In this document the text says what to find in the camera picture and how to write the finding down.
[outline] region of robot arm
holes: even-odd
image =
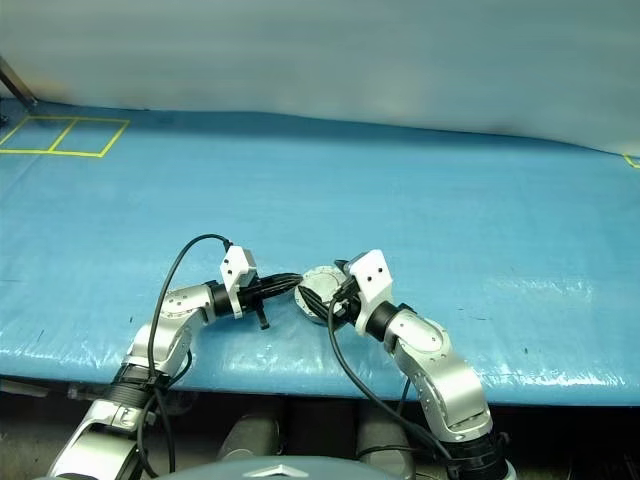
[[[260,279],[251,253],[231,246],[220,266],[224,284],[208,282],[171,291],[165,296],[154,337],[156,379],[149,378],[147,347],[151,323],[138,330],[104,398],[95,400],[48,475],[87,480],[134,480],[142,472],[136,433],[145,421],[147,402],[155,388],[166,389],[176,377],[191,340],[220,316],[240,318],[255,310],[263,328],[268,327],[262,300],[283,293],[299,283],[296,274]]]
[[[382,342],[396,364],[413,383],[431,432],[449,451],[452,479],[515,479],[491,434],[493,422],[480,380],[453,350],[447,331],[422,318],[407,305],[395,306],[392,278],[380,250],[350,262],[336,262],[346,281],[334,298],[334,314],[353,323],[360,335]],[[319,317],[327,307],[318,295],[298,287],[309,308]]]

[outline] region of plastic covering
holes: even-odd
[[[43,99],[525,135],[640,156],[636,0],[2,0]]]
[[[178,250],[213,231],[265,275],[381,248],[396,301],[449,329],[490,401],[640,402],[640,170],[618,155],[274,115],[41,111],[131,123],[102,159],[0,154],[2,374],[110,381]],[[48,144],[49,128],[12,145]],[[106,129],[78,124],[65,148]],[[222,256],[200,245],[174,286],[218,278]],[[255,317],[203,330],[182,387],[357,394],[293,295],[267,315],[266,331]],[[399,397],[380,344],[352,328],[339,341]]]

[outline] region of white wall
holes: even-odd
[[[640,155],[637,0],[0,0],[37,96],[258,110]]]

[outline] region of round metal object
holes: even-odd
[[[303,285],[307,288],[310,288],[322,298],[322,301],[325,303],[329,303],[333,294],[338,290],[338,287],[346,280],[346,276],[338,267],[334,266],[321,266],[312,268],[307,273],[302,276],[302,282],[300,285]],[[294,292],[294,297],[296,299],[296,303],[302,309],[304,313],[318,325],[325,325],[326,322],[324,320],[319,319],[302,299],[302,295],[300,295],[300,290],[296,287]]]

